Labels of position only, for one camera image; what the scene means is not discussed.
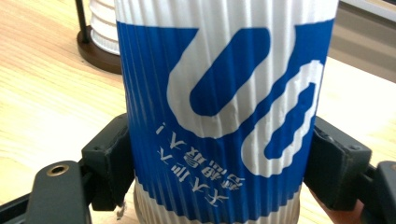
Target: tabletop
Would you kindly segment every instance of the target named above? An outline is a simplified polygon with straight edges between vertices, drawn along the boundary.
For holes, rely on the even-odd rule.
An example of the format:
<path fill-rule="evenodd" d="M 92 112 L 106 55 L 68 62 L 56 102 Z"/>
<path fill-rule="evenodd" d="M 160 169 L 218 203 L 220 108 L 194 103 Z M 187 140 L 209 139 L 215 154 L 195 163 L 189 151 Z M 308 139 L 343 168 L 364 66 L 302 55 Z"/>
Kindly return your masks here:
<path fill-rule="evenodd" d="M 31 191 L 35 174 L 81 149 L 126 112 L 122 76 L 78 54 L 74 1 L 0 3 L 0 204 Z M 371 164 L 396 161 L 396 84 L 328 58 L 318 115 L 373 151 Z M 93 223 L 138 223 L 132 196 Z M 299 223 L 332 223 L 303 186 Z"/>

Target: corrugated cup surface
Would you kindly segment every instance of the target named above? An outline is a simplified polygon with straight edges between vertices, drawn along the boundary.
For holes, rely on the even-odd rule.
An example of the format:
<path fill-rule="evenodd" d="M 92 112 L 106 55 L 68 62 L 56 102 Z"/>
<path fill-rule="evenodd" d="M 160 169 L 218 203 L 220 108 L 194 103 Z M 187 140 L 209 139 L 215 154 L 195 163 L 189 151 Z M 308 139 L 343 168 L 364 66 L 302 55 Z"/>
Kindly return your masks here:
<path fill-rule="evenodd" d="M 146 223 L 296 223 L 337 1 L 116 1 Z"/>

